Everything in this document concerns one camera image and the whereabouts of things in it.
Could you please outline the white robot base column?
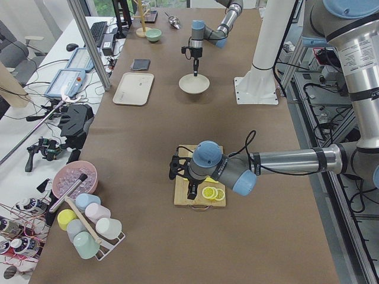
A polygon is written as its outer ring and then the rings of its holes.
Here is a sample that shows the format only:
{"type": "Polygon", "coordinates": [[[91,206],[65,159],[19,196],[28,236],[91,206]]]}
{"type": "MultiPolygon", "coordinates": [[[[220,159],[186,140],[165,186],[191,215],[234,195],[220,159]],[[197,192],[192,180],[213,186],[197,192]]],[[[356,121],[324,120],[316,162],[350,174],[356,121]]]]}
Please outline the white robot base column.
{"type": "Polygon", "coordinates": [[[243,77],[235,77],[237,104],[278,104],[274,64],[281,49],[287,24],[291,22],[295,8],[296,1],[267,2],[252,67],[243,77]]]}

